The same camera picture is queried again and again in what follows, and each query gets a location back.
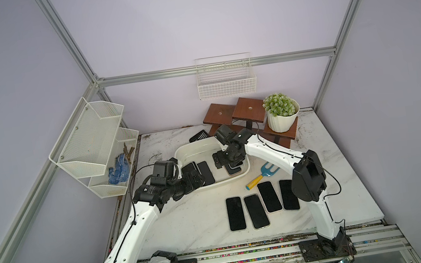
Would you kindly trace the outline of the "clear case phone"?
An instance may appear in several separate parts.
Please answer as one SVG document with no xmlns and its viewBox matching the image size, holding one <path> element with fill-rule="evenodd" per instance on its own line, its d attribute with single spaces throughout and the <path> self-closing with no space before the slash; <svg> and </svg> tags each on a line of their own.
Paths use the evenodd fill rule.
<svg viewBox="0 0 421 263">
<path fill-rule="evenodd" d="M 231 231 L 245 230 L 247 228 L 245 214 L 240 197 L 226 199 L 229 227 Z"/>
</svg>

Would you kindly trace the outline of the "white case phone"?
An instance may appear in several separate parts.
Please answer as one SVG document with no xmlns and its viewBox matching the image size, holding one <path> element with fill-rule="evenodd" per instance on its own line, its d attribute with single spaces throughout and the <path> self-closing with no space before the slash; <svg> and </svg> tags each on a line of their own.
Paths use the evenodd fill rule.
<svg viewBox="0 0 421 263">
<path fill-rule="evenodd" d="M 214 176 L 212 175 L 211 169 L 206 161 L 198 163 L 198 169 L 200 174 L 204 178 L 204 185 L 209 186 L 216 183 Z"/>
<path fill-rule="evenodd" d="M 193 190 L 201 188 L 204 185 L 204 178 L 200 174 L 196 162 L 190 162 L 181 168 L 183 178 L 188 180 Z"/>
</svg>

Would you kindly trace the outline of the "light blue case phone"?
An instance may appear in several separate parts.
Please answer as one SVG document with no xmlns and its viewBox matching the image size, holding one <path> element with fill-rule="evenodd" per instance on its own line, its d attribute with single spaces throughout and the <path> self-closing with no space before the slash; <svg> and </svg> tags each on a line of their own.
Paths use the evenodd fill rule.
<svg viewBox="0 0 421 263">
<path fill-rule="evenodd" d="M 282 204 L 277 196 L 273 184 L 269 181 L 257 185 L 261 198 L 265 203 L 268 213 L 273 213 L 282 210 Z"/>
</svg>

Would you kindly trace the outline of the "dark phone bottom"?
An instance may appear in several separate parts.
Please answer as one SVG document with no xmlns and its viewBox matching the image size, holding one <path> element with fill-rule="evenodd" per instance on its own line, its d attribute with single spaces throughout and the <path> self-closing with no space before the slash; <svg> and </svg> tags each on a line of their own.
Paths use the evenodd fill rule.
<svg viewBox="0 0 421 263">
<path fill-rule="evenodd" d="M 240 165 L 233 167 L 229 164 L 226 164 L 224 168 L 230 176 L 236 175 L 237 173 L 240 173 L 242 171 Z"/>
</svg>

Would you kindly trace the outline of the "white plastic storage box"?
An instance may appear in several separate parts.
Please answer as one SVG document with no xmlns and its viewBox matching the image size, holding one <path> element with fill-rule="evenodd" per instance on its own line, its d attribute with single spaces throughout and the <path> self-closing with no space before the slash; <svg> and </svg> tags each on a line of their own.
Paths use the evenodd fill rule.
<svg viewBox="0 0 421 263">
<path fill-rule="evenodd" d="M 225 167 L 216 168 L 213 154 L 219 150 L 225 150 L 226 146 L 222 145 L 217 139 L 211 137 L 201 139 L 193 143 L 185 144 L 179 147 L 175 152 L 175 159 L 178 160 L 180 167 L 184 167 L 191 162 L 195 162 L 199 167 L 201 162 L 206 162 L 210 169 L 215 182 L 209 186 L 205 185 L 199 189 L 203 191 L 205 188 L 223 186 L 238 180 L 248 174 L 251 164 L 248 158 L 243 160 L 242 165 L 238 166 L 241 170 L 235 174 L 229 174 Z"/>
</svg>

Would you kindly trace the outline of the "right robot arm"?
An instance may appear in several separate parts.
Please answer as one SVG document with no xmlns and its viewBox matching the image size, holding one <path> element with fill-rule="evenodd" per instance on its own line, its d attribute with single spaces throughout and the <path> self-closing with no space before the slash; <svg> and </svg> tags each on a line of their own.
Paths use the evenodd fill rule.
<svg viewBox="0 0 421 263">
<path fill-rule="evenodd" d="M 336 221 L 326 201 L 326 173 L 316 152 L 295 151 L 273 143 L 253 130 L 243 128 L 237 132 L 221 125 L 215 138 L 223 145 L 214 154 L 217 168 L 234 166 L 247 156 L 254 156 L 275 165 L 292 176 L 293 194 L 308 203 L 316 222 L 318 248 L 327 257 L 336 256 L 347 244 L 347 234 L 342 222 Z"/>
</svg>

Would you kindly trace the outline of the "pink case phone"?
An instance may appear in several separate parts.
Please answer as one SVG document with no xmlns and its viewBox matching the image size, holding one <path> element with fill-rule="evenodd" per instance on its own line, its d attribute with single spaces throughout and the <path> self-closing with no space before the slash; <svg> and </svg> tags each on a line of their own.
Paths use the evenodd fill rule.
<svg viewBox="0 0 421 263">
<path fill-rule="evenodd" d="M 255 229 L 263 229 L 270 225 L 270 220 L 258 195 L 244 197 L 244 203 Z"/>
</svg>

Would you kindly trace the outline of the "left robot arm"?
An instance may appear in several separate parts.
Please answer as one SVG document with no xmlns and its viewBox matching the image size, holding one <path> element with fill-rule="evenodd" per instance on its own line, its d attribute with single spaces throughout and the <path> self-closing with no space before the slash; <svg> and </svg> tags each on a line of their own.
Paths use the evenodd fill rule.
<svg viewBox="0 0 421 263">
<path fill-rule="evenodd" d="M 154 163 L 152 174 L 134 191 L 125 230 L 104 263 L 137 263 L 147 232 L 165 204 L 182 199 L 204 183 L 205 178 L 196 167 L 183 172 L 173 158 Z M 158 250 L 149 263 L 178 263 L 177 255 Z"/>
</svg>

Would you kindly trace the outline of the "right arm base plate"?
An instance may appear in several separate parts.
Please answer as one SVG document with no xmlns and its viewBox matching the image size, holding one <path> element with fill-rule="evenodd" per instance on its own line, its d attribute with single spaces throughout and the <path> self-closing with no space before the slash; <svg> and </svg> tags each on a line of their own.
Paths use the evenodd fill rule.
<svg viewBox="0 0 421 263">
<path fill-rule="evenodd" d="M 351 238 L 339 233 L 334 239 L 318 237 L 313 240 L 299 242 L 300 253 L 305 262 L 322 261 L 331 258 L 345 257 L 357 253 Z"/>
</svg>

